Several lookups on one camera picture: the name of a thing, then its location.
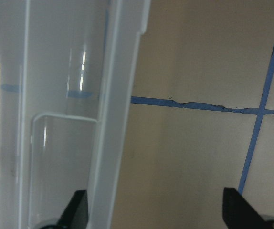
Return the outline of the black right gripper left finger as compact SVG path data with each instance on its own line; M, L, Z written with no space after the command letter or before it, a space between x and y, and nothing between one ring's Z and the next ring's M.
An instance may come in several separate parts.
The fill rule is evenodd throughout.
M77 190L56 225L61 229L85 229L88 221L87 190Z

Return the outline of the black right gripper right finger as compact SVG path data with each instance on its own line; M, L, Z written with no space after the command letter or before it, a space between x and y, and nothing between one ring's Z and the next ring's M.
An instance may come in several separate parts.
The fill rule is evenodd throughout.
M222 218L229 229L265 229L266 222L235 188L224 188Z

